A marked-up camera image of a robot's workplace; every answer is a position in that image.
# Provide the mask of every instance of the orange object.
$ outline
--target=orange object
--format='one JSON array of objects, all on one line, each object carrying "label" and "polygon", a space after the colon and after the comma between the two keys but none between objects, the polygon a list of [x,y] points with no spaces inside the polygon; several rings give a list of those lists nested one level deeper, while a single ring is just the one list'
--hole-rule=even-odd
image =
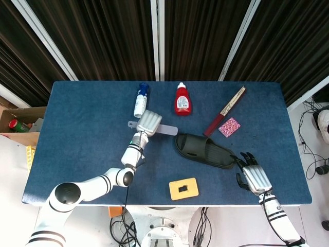
[{"label": "orange object", "polygon": [[110,218],[122,215],[122,207],[107,207],[107,209]]}]

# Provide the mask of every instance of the black curtain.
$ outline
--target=black curtain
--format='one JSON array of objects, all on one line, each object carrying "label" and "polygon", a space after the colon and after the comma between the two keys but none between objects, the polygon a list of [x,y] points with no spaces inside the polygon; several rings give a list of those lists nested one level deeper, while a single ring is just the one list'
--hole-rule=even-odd
[{"label": "black curtain", "polygon": [[79,80],[155,80],[150,0],[28,0]]},{"label": "black curtain", "polygon": [[328,75],[328,0],[261,1],[225,80],[279,82],[290,105]]},{"label": "black curtain", "polygon": [[165,1],[165,80],[218,80],[249,4]]},{"label": "black curtain", "polygon": [[45,106],[56,80],[67,80],[16,7],[0,1],[0,83],[33,107]]}]

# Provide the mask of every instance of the red can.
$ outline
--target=red can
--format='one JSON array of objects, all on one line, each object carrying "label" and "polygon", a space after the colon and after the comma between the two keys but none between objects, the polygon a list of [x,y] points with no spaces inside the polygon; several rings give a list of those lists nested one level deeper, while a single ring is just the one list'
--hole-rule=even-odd
[{"label": "red can", "polygon": [[187,91],[184,83],[180,82],[175,98],[175,113],[178,116],[188,116],[192,113],[192,102],[189,91]]}]

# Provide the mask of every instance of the pink card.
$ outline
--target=pink card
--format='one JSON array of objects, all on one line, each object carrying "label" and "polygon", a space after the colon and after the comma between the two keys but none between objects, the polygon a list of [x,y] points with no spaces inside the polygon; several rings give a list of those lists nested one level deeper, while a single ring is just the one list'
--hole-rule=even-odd
[{"label": "pink card", "polygon": [[241,125],[237,121],[235,121],[233,117],[231,117],[229,120],[226,121],[226,123],[220,126],[219,131],[221,131],[221,133],[225,135],[225,137],[229,137],[240,127]]}]

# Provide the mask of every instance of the robotic hand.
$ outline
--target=robotic hand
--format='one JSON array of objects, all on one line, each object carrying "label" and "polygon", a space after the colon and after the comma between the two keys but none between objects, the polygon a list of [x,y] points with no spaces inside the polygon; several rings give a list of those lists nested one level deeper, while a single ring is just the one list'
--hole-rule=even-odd
[{"label": "robotic hand", "polygon": [[305,240],[297,233],[276,196],[273,194],[272,185],[264,169],[258,164],[251,153],[241,153],[241,155],[245,159],[245,162],[236,156],[232,156],[247,180],[247,184],[243,183],[240,174],[236,174],[236,180],[240,188],[250,190],[260,198],[259,203],[264,210],[269,225],[287,246],[307,247],[308,245],[305,243]]},{"label": "robotic hand", "polygon": [[34,232],[26,246],[64,247],[63,227],[73,209],[81,201],[92,201],[109,193],[113,186],[128,187],[133,181],[137,163],[143,156],[143,150],[156,132],[162,117],[146,110],[137,125],[121,162],[124,169],[111,168],[103,175],[84,182],[68,182],[57,185],[42,207]]}]

